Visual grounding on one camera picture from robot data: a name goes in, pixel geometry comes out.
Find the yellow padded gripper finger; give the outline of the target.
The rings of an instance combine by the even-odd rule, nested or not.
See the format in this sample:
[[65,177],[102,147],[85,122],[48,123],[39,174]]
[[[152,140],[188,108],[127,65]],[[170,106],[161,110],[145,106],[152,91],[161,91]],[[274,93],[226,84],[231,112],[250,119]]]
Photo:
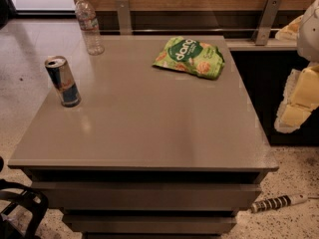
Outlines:
[[291,133],[299,129],[318,107],[319,65],[302,71],[293,69],[285,84],[274,127],[278,132]]
[[279,41],[287,41],[287,40],[295,41],[297,39],[297,34],[298,34],[301,20],[302,20],[302,15],[292,20],[288,25],[280,29],[275,34],[275,39]]

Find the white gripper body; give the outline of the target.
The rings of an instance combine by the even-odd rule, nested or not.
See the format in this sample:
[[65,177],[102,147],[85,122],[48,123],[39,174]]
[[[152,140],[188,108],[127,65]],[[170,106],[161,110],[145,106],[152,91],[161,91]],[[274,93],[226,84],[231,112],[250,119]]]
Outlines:
[[309,62],[319,62],[319,0],[315,0],[302,16],[297,53]]

